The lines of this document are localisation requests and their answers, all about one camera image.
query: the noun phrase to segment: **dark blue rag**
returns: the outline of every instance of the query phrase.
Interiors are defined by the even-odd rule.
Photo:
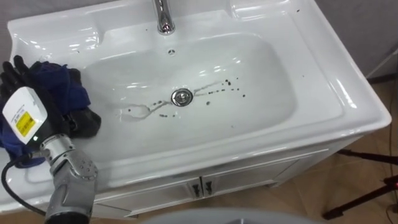
[[[35,72],[32,77],[38,85],[45,88],[54,98],[54,103],[65,115],[74,110],[82,110],[90,105],[90,99],[86,89],[81,83],[72,79],[67,65],[61,66],[54,63],[37,62]],[[0,119],[0,147],[4,147],[10,156],[10,160],[32,152],[15,136],[14,132],[8,125],[7,121]],[[28,168],[36,166],[44,162],[44,158],[31,159],[23,164],[19,164],[18,168]]]

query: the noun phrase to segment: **drain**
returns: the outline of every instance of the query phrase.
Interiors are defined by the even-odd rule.
[[[172,94],[172,103],[175,106],[187,106],[192,102],[193,95],[191,91],[183,88],[175,90]]]

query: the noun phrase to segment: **vanity cabinet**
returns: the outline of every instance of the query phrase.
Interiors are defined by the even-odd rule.
[[[166,180],[143,185],[141,189],[124,189],[112,197],[100,200],[100,209],[120,209],[118,215],[123,219],[159,208],[191,202],[204,197],[226,194],[260,185],[278,184],[279,176],[296,174],[312,163],[315,156],[328,152],[322,149],[311,152],[285,153],[281,159],[278,154],[267,159],[253,158],[198,170],[189,174],[168,177]],[[93,216],[99,214],[94,208]]]
[[[276,186],[331,156],[357,138],[274,152],[97,195],[93,217],[132,219],[159,208],[262,185]]]

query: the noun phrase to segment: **faucet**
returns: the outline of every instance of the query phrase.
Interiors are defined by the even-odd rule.
[[[157,30],[162,35],[170,35],[174,32],[175,26],[170,15],[167,0],[154,0],[157,14]]]

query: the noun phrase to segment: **sticker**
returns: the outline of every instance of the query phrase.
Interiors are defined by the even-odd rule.
[[[22,136],[26,136],[29,133],[30,129],[32,129],[33,125],[35,125],[35,121],[32,119],[28,112],[25,112],[19,121],[17,122],[17,129],[21,133]]]

